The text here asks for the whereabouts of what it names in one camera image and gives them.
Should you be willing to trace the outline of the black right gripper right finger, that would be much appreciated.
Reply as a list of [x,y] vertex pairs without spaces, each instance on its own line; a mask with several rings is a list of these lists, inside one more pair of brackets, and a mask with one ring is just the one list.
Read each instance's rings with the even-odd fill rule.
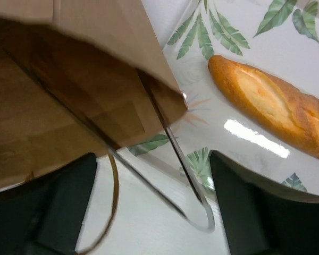
[[217,150],[209,159],[230,254],[319,254],[319,195],[272,181]]

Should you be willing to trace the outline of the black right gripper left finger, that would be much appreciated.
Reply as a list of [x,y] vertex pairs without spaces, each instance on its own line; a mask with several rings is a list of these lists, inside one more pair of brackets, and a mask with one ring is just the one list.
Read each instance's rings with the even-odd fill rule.
[[96,171],[91,152],[0,192],[0,254],[75,254]]

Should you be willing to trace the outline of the metal tongs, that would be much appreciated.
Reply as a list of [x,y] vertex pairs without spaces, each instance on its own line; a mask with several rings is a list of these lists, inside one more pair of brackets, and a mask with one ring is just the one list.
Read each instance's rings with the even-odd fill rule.
[[170,142],[173,151],[182,167],[182,171],[174,169],[170,164],[166,163],[164,160],[161,160],[156,157],[151,157],[148,161],[150,163],[154,163],[156,167],[159,167],[159,170],[169,177],[174,177],[178,179],[180,176],[185,176],[187,182],[189,183],[195,197],[203,207],[206,216],[208,225],[200,226],[196,224],[194,221],[190,220],[188,216],[184,213],[184,211],[172,201],[168,196],[166,196],[160,189],[158,189],[155,185],[153,185],[148,179],[146,179],[134,166],[132,166],[126,159],[124,159],[112,146],[108,145],[108,152],[112,154],[112,156],[117,159],[124,167],[126,167],[135,177],[137,177],[145,186],[147,186],[155,195],[157,195],[168,207],[176,211],[184,220],[186,220],[192,227],[195,229],[205,232],[212,233],[215,230],[215,219],[212,207],[208,203],[205,193],[203,191],[202,185],[197,181],[193,170],[188,164],[185,155],[183,154],[176,137],[174,136],[170,125],[167,122],[166,117],[164,116],[163,111],[160,108],[159,103],[155,99],[155,96],[151,89],[146,88],[146,92],[150,98],[152,106],[157,114],[157,117],[168,137],[168,141]]

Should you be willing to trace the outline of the fake baguette bread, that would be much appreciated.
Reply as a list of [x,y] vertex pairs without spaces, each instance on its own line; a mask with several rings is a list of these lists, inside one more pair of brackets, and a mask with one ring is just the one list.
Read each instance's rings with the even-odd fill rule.
[[253,66],[214,55],[208,69],[238,110],[285,143],[319,159],[319,99]]

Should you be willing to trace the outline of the brown paper bag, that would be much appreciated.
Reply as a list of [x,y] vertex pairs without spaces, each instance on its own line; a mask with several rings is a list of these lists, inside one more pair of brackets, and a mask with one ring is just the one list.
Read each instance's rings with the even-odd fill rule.
[[0,1],[0,192],[163,130],[187,104],[141,1]]

